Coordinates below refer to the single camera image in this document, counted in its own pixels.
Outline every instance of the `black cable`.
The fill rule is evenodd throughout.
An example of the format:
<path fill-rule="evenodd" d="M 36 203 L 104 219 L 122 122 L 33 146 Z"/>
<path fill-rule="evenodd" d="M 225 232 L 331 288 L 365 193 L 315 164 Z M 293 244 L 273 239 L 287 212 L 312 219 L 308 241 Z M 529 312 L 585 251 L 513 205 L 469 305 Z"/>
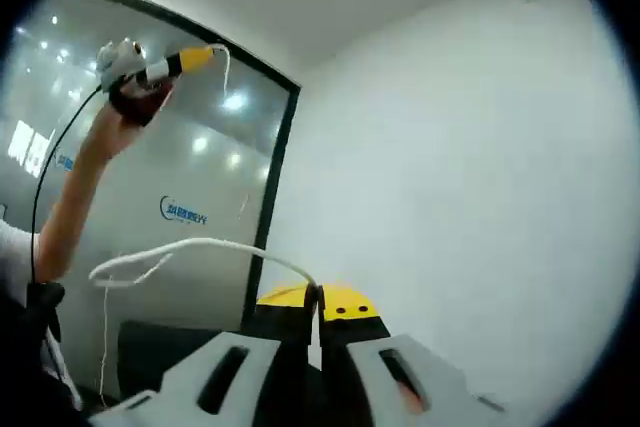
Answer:
<path fill-rule="evenodd" d="M 64 130 L 60 134 L 60 137 L 58 137 L 58 140 L 56 140 L 56 143 L 53 145 L 53 148 L 51 149 L 51 153 L 49 154 L 49 157 L 47 157 L 47 161 L 44 163 L 44 166 L 42 167 L 42 173 L 40 174 L 40 179 L 38 181 L 38 187 L 36 188 L 36 195 L 33 198 L 33 212 L 31 214 L 31 283 L 32 284 L 36 283 L 36 262 L 35 262 L 36 212 L 38 211 L 38 198 L 40 197 L 40 191 L 42 190 L 42 184 L 44 182 L 44 176 L 47 173 L 47 169 L 49 168 L 49 164 L 51 163 L 51 159 L 53 159 L 53 156 L 55 155 L 56 150 L 58 149 L 58 146 L 60 145 L 60 142 L 62 142 L 62 139 L 67 134 L 67 132 L 69 131 L 69 129 L 71 128 L 71 126 L 73 125 L 75 120 L 78 118 L 80 113 L 87 106 L 89 101 L 93 98 L 94 95 L 96 95 L 98 92 L 100 92 L 100 89 L 101 89 L 100 86 L 96 87 L 96 89 L 93 92 L 91 92 L 91 94 L 89 94 L 89 96 L 84 100 L 84 102 L 82 102 L 82 105 L 80 105 L 80 107 L 78 108 L 78 110 L 76 111 L 74 116 L 71 118 L 71 120 L 69 121 L 67 126 L 64 128 Z M 46 337 L 44 339 L 44 342 L 47 345 L 47 350 L 49 351 L 49 356 L 51 357 L 51 361 L 53 362 L 53 366 L 55 367 L 56 374 L 58 375 L 58 379 L 60 381 L 62 381 L 62 375 L 60 373 L 60 367 L 58 366 L 58 363 L 56 362 L 56 359 L 55 359 L 55 357 L 53 355 L 53 352 L 52 352 L 52 349 L 51 349 L 51 345 L 49 343 L 49 340 Z"/>

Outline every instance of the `white wall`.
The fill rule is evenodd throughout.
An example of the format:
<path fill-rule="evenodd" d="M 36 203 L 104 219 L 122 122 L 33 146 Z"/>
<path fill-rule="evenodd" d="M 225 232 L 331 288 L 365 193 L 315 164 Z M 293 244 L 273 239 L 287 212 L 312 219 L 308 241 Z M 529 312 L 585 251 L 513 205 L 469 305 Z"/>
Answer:
<path fill-rule="evenodd" d="M 588 0 L 456 0 L 304 78 L 268 247 L 368 295 L 534 425 L 628 295 L 639 141 Z M 270 267 L 261 292 L 297 281 Z"/>

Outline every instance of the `white shirt sleeve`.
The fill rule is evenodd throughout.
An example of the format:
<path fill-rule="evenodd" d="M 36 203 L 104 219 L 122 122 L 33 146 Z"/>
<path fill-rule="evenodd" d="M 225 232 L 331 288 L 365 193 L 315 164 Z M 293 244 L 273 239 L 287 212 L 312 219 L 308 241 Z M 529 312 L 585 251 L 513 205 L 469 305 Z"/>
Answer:
<path fill-rule="evenodd" d="M 36 234 L 35 248 L 38 248 Z M 31 234 L 0 220 L 0 289 L 16 302 L 27 305 L 31 281 Z"/>

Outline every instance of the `white cable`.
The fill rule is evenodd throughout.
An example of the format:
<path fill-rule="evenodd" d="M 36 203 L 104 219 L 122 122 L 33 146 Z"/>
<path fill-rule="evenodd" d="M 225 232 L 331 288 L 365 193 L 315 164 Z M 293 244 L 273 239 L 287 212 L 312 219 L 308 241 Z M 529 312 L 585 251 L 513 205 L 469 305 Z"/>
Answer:
<path fill-rule="evenodd" d="M 104 395 L 102 393 L 102 390 L 104 388 L 104 369 L 105 369 L 105 366 L 107 365 L 107 325 L 108 325 L 107 322 L 109 320 L 107 317 L 107 294 L 108 293 L 109 293 L 109 287 L 107 286 L 104 289 L 104 302 L 102 304 L 102 313 L 104 318 L 104 330 L 102 335 L 102 341 L 103 341 L 104 350 L 102 351 L 102 361 L 100 362 L 100 388 L 99 388 L 100 400 L 102 400 L 102 405 L 104 405 L 105 409 L 109 408 L 109 406 L 104 400 Z"/>
<path fill-rule="evenodd" d="M 76 410 L 82 410 L 82 396 L 78 392 L 78 388 L 76 384 L 73 383 L 73 379 L 71 379 L 71 375 L 69 375 L 69 369 L 67 369 L 66 364 L 64 363 L 64 357 L 62 357 L 62 352 L 60 351 L 60 344 L 55 340 L 55 337 L 51 333 L 51 329 L 47 329 L 45 342 L 49 344 L 52 352 L 52 362 L 55 362 L 55 365 L 58 366 L 58 369 L 55 367 L 49 367 L 47 365 L 43 365 L 43 369 L 52 377 L 58 378 L 58 372 L 62 375 L 60 380 L 67 386 L 69 391 L 71 392 L 71 397 L 73 399 L 73 406 Z"/>
<path fill-rule="evenodd" d="M 316 281 L 313 279 L 313 277 L 311 277 L 311 275 L 307 271 L 305 271 L 301 267 L 298 267 L 297 265 L 292 264 L 287 260 L 276 257 L 275 255 L 269 254 L 268 252 L 262 249 L 258 249 L 257 247 L 253 247 L 251 245 L 239 244 L 237 242 L 230 242 L 228 240 L 212 239 L 207 237 L 195 237 L 191 239 L 179 240 L 177 242 L 156 247 L 154 249 L 137 252 L 135 254 L 128 254 L 120 257 L 115 257 L 95 267 L 89 273 L 89 280 L 93 280 L 94 284 L 97 287 L 110 287 L 110 288 L 133 287 L 136 284 L 144 282 L 162 264 L 164 264 L 167 260 L 169 260 L 173 252 L 180 249 L 184 249 L 185 247 L 191 247 L 195 245 L 207 245 L 207 246 L 214 246 L 214 247 L 222 247 L 225 249 L 239 250 L 241 252 L 248 252 L 250 254 L 257 255 L 258 257 L 262 257 L 263 259 L 272 260 L 282 265 L 283 267 L 286 267 L 287 269 L 292 270 L 293 272 L 301 275 L 302 277 L 307 279 L 307 281 L 309 281 L 309 283 L 311 283 L 312 285 L 316 285 Z M 121 265 L 133 264 L 136 262 L 147 260 L 149 258 L 157 257 L 158 255 L 162 255 L 162 254 L 165 254 L 164 257 L 162 257 L 156 265 L 151 267 L 144 274 L 142 274 L 140 277 L 134 280 L 111 280 L 111 277 L 108 280 L 106 279 L 94 280 L 94 277 L 96 277 L 101 272 L 112 270 Z"/>
<path fill-rule="evenodd" d="M 220 50 L 227 54 L 227 64 L 224 68 L 224 84 L 222 84 L 222 91 L 224 92 L 224 96 L 227 96 L 227 81 L 229 80 L 229 68 L 231 67 L 231 52 L 229 52 L 229 48 L 224 44 L 211 44 L 211 48 L 213 50 Z"/>

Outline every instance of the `glass partition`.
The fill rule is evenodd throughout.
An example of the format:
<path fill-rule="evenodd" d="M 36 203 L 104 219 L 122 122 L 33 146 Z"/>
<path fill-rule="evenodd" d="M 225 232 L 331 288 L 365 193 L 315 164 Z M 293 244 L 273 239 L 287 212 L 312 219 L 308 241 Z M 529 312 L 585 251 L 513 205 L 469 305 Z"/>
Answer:
<path fill-rule="evenodd" d="M 16 28 L 0 104 L 0 204 L 11 225 L 30 230 L 37 177 L 49 148 L 98 84 L 99 48 L 125 37 L 142 45 L 148 61 L 205 43 L 111 0 L 45 0 Z M 223 71 L 218 60 L 183 76 L 169 103 L 112 161 L 99 186 L 72 270 L 62 280 L 67 293 L 58 310 L 62 350 L 79 385 L 96 389 L 103 351 L 104 290 L 87 281 L 93 267 L 117 254 L 190 236 L 254 243 L 292 92 L 232 59 L 225 97 Z M 90 102 L 56 152 L 39 200 L 38 229 L 104 102 L 103 94 Z M 246 254 L 192 249 L 176 254 L 144 284 L 110 291 L 105 391 L 118 395 L 122 321 L 238 328 L 250 262 Z M 132 278 L 148 267 L 122 275 Z"/>

